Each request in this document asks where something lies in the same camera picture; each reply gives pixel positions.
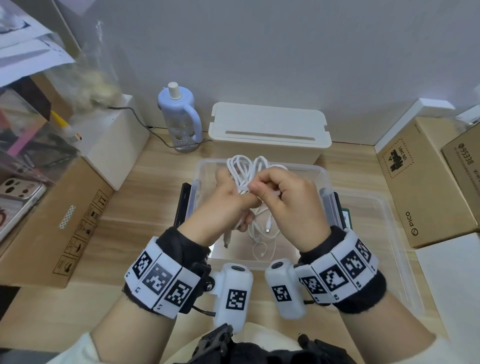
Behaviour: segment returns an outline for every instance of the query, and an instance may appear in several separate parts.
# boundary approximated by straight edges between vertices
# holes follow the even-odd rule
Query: white box lid
[[[208,134],[213,140],[328,148],[325,115],[319,110],[217,102]]]

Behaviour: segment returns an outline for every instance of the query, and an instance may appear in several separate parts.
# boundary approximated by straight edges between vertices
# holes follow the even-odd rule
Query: white paper sheet
[[[25,42],[51,31],[10,0],[0,0],[0,48]]]
[[[0,49],[0,86],[24,76],[65,63],[75,62],[58,44],[47,39],[33,39]]]
[[[78,16],[83,16],[96,0],[58,0]]]

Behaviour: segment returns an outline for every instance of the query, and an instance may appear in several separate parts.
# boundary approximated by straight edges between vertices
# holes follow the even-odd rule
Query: coiled white cable
[[[287,169],[285,166],[282,166],[281,164],[270,164],[270,162],[268,162],[268,160],[263,156],[259,156],[255,158],[255,160],[252,162],[250,158],[242,155],[237,155],[227,159],[227,167],[230,174],[233,177],[233,180],[235,181],[235,184],[237,185],[239,194],[245,194],[248,192],[248,184],[253,180],[255,175],[261,170],[264,170],[270,167],[279,167],[285,170]],[[255,214],[255,219],[257,216],[259,216],[260,214],[266,211],[269,211],[267,207],[264,207],[264,208],[259,207],[257,209],[252,209],[252,212]],[[235,228],[238,228],[244,222],[244,220],[245,218],[242,218],[238,222]],[[272,214],[270,213],[270,216],[268,217],[265,228],[255,220],[252,222],[252,224],[248,226],[248,234],[250,235],[252,240],[255,242],[255,245],[253,246],[253,256],[257,260],[260,260],[257,258],[257,255],[255,254],[255,247],[258,244],[263,244],[265,246],[265,251],[262,254],[260,254],[262,258],[265,256],[265,254],[268,251],[268,246],[265,242],[262,241],[262,237],[275,240],[274,249],[273,249],[271,258],[273,258],[273,256],[275,255],[276,237],[280,233],[280,229],[278,229],[277,232],[275,232],[274,234],[268,234],[272,227],[272,220],[273,220],[273,217],[272,217]],[[228,244],[230,243],[230,239],[231,239],[231,231],[226,232],[223,236],[223,242],[225,247],[228,247]]]

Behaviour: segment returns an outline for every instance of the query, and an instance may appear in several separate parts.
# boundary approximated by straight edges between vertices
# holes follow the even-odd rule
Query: transparent plastic lid
[[[332,225],[340,224],[335,196],[326,170],[319,166],[304,164],[272,163],[283,164],[289,171],[314,181],[324,205],[325,213],[329,217],[329,223]],[[216,170],[219,167],[226,166],[226,159],[212,158],[203,159],[197,164],[187,207],[187,217],[212,193],[216,186]],[[265,226],[268,215],[268,212],[260,214],[255,221],[261,226]],[[278,231],[278,227],[273,221],[272,235],[276,231]],[[212,253],[208,262],[216,269],[220,269],[226,262],[235,262],[246,265],[250,269],[265,270],[272,261],[277,259],[289,258],[292,262],[298,261],[299,253],[297,249],[281,233],[276,237],[276,243],[273,238],[262,238],[262,241],[263,243],[255,244],[248,233],[234,231],[228,248],[223,246],[223,237],[215,242],[211,247]]]
[[[342,209],[349,210],[352,229],[377,256],[389,291],[413,314],[422,315],[424,306],[420,292],[388,202],[375,193],[335,190]]]

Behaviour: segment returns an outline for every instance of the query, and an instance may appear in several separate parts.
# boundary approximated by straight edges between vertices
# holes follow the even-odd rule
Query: plastic bag
[[[76,63],[45,71],[75,113],[113,106],[121,98],[118,77],[104,44],[102,26],[103,23],[98,21],[95,42],[84,45]]]

